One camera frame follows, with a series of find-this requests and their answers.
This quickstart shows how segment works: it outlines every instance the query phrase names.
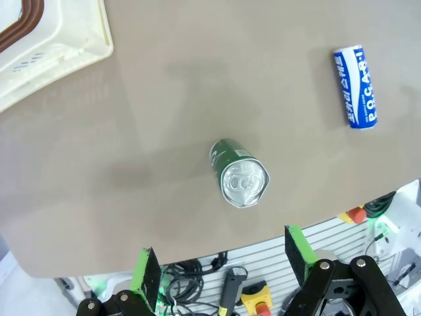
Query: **black cable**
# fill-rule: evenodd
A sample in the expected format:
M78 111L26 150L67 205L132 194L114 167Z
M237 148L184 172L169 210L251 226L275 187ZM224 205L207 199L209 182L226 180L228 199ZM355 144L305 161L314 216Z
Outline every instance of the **black cable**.
M396 191L392 191L379 197L378 199L373 199L372 201L365 203L363 208L367 213L367 217L369 219L375 219L380 215L383 215L392 203L393 196L395 196L395 194Z
M198 302L200 298L204 280L203 276L216 272L221 269L228 260L228 252L220 252L218 257L214 258L211 262L212 267L209 270L204 271L202 264L197 259L181 261L168 265L162 272L163 278L165 275L171 279L169 285L165 288L164 294L159 294L159 299L166 305L164 315L166 316L168 306L170 306L171 313L174 314L174 306L184 308L187 313L182 313L183 316L212 316L205 313L194 313L186 305L189 304L202 304L215 308L219 308L216 305Z
M367 255L368 249L370 249L371 245L374 244L374 242L377 242L378 240L382 239L384 237L384 234L381 233L377 235L367 246L366 251L364 252L365 255Z
M414 270L416 267L415 263L412 263L408 269L406 269L404 271L404 273L402 273L401 275L398 276L398 278L396 279L394 284L400 284L401 281L403 280L403 278L405 278L412 270Z
M395 257L395 255L391 255L390 257L387 257L386 259L382 259L382 260L377 260L377 263L383 262L383 261L387 261L391 258Z
M396 281L392 281L392 280L387 280L387 281L388 281L388 283L392 283L393 286L398 286L399 285L399 286L402 286L405 290L408 290L408 288L406 286L403 286L400 283L395 284Z

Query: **gray table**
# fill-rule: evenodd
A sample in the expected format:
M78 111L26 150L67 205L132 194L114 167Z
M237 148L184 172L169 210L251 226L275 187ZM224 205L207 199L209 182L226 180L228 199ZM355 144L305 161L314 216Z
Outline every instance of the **gray table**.
M111 58L0 115L0 231L35 277L133 269L283 234L421 175L421 3L108 1ZM332 50L366 50L372 130L347 126ZM239 210L208 161L240 141L271 183Z

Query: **blue can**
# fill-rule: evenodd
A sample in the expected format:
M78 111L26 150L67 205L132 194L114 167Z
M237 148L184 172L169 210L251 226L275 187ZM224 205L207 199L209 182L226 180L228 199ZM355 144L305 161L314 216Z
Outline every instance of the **blue can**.
M374 127L377 123L376 100L362 46L337 49L334 58L349 126L358 129Z

